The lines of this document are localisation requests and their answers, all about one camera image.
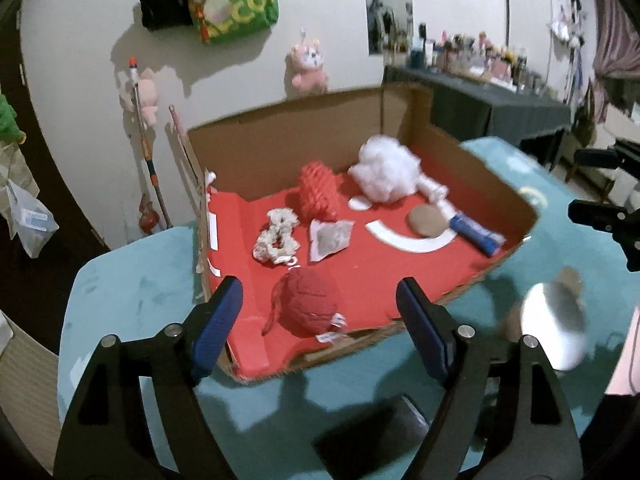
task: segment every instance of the pink plush toy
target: pink plush toy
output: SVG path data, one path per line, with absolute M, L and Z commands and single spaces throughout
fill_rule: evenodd
M 138 91 L 140 93 L 140 115 L 146 126 L 154 126 L 156 124 L 156 112 L 158 111 L 158 89 L 154 81 L 156 74 L 150 68 L 147 68 L 138 80 Z M 125 110 L 134 112 L 131 92 L 127 91 L 127 86 L 120 87 L 120 99 L 122 100 Z
M 297 44 L 291 49 L 291 60 L 293 67 L 298 72 L 293 77 L 291 83 L 295 88 L 303 92 L 326 90 L 327 76 L 322 66 L 324 57 L 318 50 L 318 41 L 313 45 Z

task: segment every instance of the blue gripper pad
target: blue gripper pad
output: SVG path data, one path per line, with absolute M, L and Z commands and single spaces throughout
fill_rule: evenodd
M 191 377 L 197 383 L 211 375 L 225 347 L 226 338 L 242 308 L 242 283 L 226 277 L 209 303 L 212 313 L 191 348 Z
M 449 376 L 454 349 L 447 349 L 420 301 L 404 280 L 396 288 L 396 306 L 427 373 L 444 384 Z

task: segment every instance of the mop handle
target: mop handle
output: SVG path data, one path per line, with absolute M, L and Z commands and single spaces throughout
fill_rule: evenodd
M 138 63 L 135 57 L 129 58 L 129 73 L 131 76 L 131 80 L 133 81 L 133 101 L 134 108 L 136 109 L 136 119 L 138 120 L 138 129 L 140 131 L 140 145 L 142 146 L 142 156 L 146 161 L 146 168 L 149 171 L 149 180 L 151 180 L 151 184 L 156 190 L 156 196 L 158 197 L 158 203 L 160 204 L 160 209 L 162 210 L 162 216 L 164 217 L 164 223 L 166 224 L 166 228 L 170 229 L 173 227 L 171 220 L 169 220 L 169 213 L 166 210 L 166 205 L 164 204 L 164 199 L 162 198 L 162 193 L 160 192 L 160 183 L 158 182 L 158 175 L 156 174 L 156 168 L 154 166 L 154 161 L 151 153 L 151 145 L 146 138 L 145 127 L 142 121 L 142 115 L 140 114 L 140 87 L 138 86 Z

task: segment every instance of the table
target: table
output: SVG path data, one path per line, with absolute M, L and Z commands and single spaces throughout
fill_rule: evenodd
M 571 109 L 553 99 L 510 92 L 487 82 L 388 65 L 385 82 L 417 82 L 433 89 L 431 122 L 457 140 L 495 136 L 518 147 L 524 139 L 571 128 Z
M 449 304 L 459 320 L 491 331 L 519 296 L 550 280 L 563 266 L 584 279 L 588 355 L 561 378 L 579 434 L 603 397 L 626 338 L 640 283 L 610 235 L 572 224 L 566 215 L 574 195 L 530 158 L 492 137 L 464 143 L 491 171 L 539 199 L 540 220 L 531 238 L 484 282 Z M 76 277 L 66 311 L 58 366 L 58 403 L 64 419 L 74 387 L 70 371 L 100 338 L 122 340 L 154 335 L 181 321 L 198 300 L 195 227 L 170 229 L 90 261 Z M 330 477 L 311 447 L 325 430 L 350 419 L 372 402 L 408 394 L 433 418 L 443 391 L 429 378 L 406 333 L 329 364 L 254 386 L 241 386 L 216 370 L 196 394 L 214 437 L 242 480 Z M 142 380 L 152 440 L 160 462 L 174 466 L 162 431 L 153 388 Z M 470 451 L 465 467 L 478 462 Z M 370 476 L 399 479 L 407 455 Z

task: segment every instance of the brown round disc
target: brown round disc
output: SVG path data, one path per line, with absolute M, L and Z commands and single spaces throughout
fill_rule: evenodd
M 437 238 L 449 228 L 440 210 L 430 204 L 420 204 L 411 209 L 406 222 L 416 234 L 424 238 Z

